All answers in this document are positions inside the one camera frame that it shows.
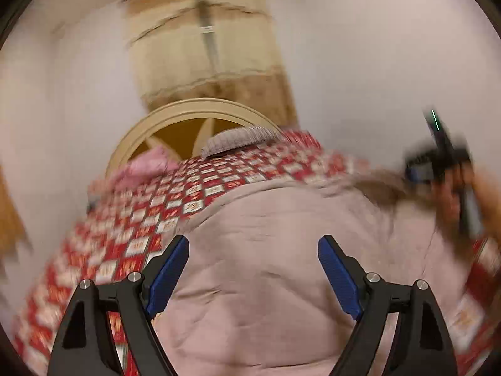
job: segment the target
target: person's arm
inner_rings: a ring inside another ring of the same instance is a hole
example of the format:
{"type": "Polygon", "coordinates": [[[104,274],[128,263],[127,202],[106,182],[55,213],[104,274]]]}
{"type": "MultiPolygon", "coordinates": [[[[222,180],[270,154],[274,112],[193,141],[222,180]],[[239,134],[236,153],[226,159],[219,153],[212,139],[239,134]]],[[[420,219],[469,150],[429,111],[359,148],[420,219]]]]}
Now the person's arm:
{"type": "Polygon", "coordinates": [[[445,172],[443,183],[433,185],[437,214],[446,226],[457,227],[459,222],[459,197],[455,190],[465,184],[472,186],[482,211],[487,235],[496,239],[501,248],[501,197],[494,180],[487,174],[473,170],[469,164],[445,172]]]}

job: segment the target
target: wall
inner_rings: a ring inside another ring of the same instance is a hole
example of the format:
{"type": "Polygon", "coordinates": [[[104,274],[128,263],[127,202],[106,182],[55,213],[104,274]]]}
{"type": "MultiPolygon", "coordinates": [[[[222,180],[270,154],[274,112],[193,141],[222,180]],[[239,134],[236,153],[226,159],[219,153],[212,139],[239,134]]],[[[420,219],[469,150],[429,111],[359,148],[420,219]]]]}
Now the wall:
{"type": "Polygon", "coordinates": [[[9,331],[12,310],[23,298],[77,217],[65,168],[63,118],[50,98],[54,46],[31,5],[0,51],[0,162],[31,248],[4,260],[7,281],[0,307],[9,331]]]}
{"type": "Polygon", "coordinates": [[[501,41],[474,0],[296,1],[304,27],[276,22],[279,35],[291,36],[282,49],[292,84],[307,77],[295,86],[304,128],[328,147],[396,165],[405,148],[429,137],[422,109],[433,106],[501,179],[501,41]],[[302,32],[315,77],[287,45],[302,32]]]}
{"type": "Polygon", "coordinates": [[[55,48],[54,100],[64,109],[67,168],[81,212],[127,131],[146,115],[136,91],[122,6],[109,4],[66,29],[55,48]]]}

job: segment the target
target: pink cloth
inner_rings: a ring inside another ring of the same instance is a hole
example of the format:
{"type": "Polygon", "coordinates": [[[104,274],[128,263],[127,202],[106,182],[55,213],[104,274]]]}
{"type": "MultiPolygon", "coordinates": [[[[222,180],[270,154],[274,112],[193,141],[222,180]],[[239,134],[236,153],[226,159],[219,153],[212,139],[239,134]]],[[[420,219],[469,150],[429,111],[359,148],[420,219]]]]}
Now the pink cloth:
{"type": "Polygon", "coordinates": [[[105,182],[109,191],[136,188],[147,180],[179,168],[179,164],[169,159],[163,147],[155,147],[129,161],[125,166],[114,171],[105,182]]]}

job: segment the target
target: silver screw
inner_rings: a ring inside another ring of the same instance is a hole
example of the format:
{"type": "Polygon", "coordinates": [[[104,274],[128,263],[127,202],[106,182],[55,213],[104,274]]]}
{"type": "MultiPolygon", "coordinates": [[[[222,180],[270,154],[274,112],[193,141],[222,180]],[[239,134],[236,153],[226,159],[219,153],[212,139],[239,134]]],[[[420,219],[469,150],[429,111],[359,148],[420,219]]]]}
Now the silver screw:
{"type": "Polygon", "coordinates": [[[130,273],[127,276],[127,279],[129,281],[132,281],[133,283],[135,283],[136,281],[138,281],[139,279],[141,279],[141,273],[137,272],[137,271],[133,271],[132,273],[130,273]]]}
{"type": "Polygon", "coordinates": [[[377,283],[381,280],[381,277],[377,273],[367,273],[367,280],[369,280],[369,283],[377,283]]]}
{"type": "Polygon", "coordinates": [[[416,285],[420,290],[426,290],[428,288],[428,283],[424,280],[417,280],[416,285]]]}
{"type": "Polygon", "coordinates": [[[91,281],[89,279],[82,280],[79,284],[80,288],[86,290],[91,286],[91,281]]]}

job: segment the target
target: bed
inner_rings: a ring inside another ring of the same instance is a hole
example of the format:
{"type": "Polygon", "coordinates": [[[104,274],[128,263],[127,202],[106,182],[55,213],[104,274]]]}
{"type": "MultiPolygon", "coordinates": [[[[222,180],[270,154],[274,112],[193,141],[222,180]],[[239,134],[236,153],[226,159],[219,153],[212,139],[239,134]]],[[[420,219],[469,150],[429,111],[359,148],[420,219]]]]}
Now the bed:
{"type": "MultiPolygon", "coordinates": [[[[63,240],[16,321],[14,346],[35,373],[46,373],[59,321],[80,280],[91,278],[101,284],[140,271],[161,253],[162,233],[234,188],[275,178],[316,182],[345,169],[340,157],[322,158],[322,149],[311,137],[298,146],[301,135],[295,133],[295,145],[272,143],[223,158],[199,157],[207,138],[226,129],[252,125],[280,131],[259,112],[219,99],[175,102],[131,128],[111,155],[107,173],[157,145],[169,149],[180,161],[180,168],[133,191],[116,193],[85,221],[76,223],[63,240]],[[176,138],[183,146],[176,144],[176,138]]],[[[134,375],[119,316],[110,314],[110,322],[124,373],[134,375]]]]}
{"type": "MultiPolygon", "coordinates": [[[[474,283],[490,277],[478,272],[499,269],[488,267],[491,258],[482,261],[483,246],[473,266],[459,260],[436,230],[434,212],[412,201],[400,177],[367,172],[364,160],[324,150],[309,133],[281,131],[241,104],[193,99],[161,107],[120,141],[107,173],[155,146],[179,168],[101,201],[74,225],[28,294],[14,346],[36,374],[46,374],[79,281],[103,284],[141,271],[177,233],[189,238],[190,258],[154,329],[179,374],[329,374],[353,321],[318,263],[316,242],[327,233],[387,281],[431,284],[453,337],[465,284],[470,300],[480,301],[474,283]],[[252,125],[280,136],[199,155],[214,134],[252,125]]],[[[124,375],[135,376],[120,317],[110,313],[109,320],[124,375]]],[[[458,351],[460,374],[492,347],[489,321],[479,322],[473,341],[457,332],[469,347],[458,351]]],[[[373,374],[382,372],[395,323],[387,321],[373,374]]]]}

